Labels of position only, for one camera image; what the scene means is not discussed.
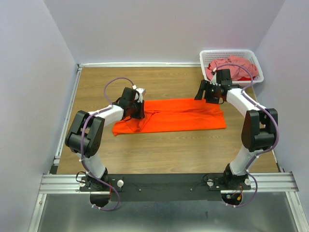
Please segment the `orange t shirt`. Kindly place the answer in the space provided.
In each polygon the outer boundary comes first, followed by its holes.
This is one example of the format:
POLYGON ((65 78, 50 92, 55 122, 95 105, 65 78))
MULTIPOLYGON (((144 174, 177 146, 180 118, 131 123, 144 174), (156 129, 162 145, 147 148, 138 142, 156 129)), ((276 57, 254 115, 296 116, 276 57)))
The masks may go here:
POLYGON ((145 102, 144 114, 143 119, 125 119, 116 122, 112 129, 113 135, 226 128, 224 113, 220 106, 203 100, 149 100, 145 102))

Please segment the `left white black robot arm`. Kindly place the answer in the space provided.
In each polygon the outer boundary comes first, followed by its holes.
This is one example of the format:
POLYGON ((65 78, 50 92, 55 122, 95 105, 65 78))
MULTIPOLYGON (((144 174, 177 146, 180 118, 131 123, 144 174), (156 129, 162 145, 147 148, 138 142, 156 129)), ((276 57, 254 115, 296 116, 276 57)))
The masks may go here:
POLYGON ((81 187, 97 191, 109 187, 108 170, 98 154, 104 127, 126 118, 143 119, 145 92, 145 89, 136 86, 126 87, 122 96, 107 107, 76 113, 67 132, 65 145, 78 155, 85 169, 85 178, 79 181, 81 187))

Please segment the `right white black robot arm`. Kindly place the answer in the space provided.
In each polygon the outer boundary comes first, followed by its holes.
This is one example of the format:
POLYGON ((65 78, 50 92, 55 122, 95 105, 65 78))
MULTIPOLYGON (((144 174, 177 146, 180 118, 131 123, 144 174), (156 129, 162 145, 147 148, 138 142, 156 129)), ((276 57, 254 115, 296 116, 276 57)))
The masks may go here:
POLYGON ((213 78, 202 80, 195 100, 204 99, 207 103, 219 104, 220 101, 233 105, 243 116, 241 132, 242 146, 235 159, 227 164, 222 176, 210 182, 227 189, 243 185, 249 170, 258 157, 274 149, 279 141, 278 112, 266 108, 252 99, 244 87, 234 85, 230 70, 212 71, 213 78))

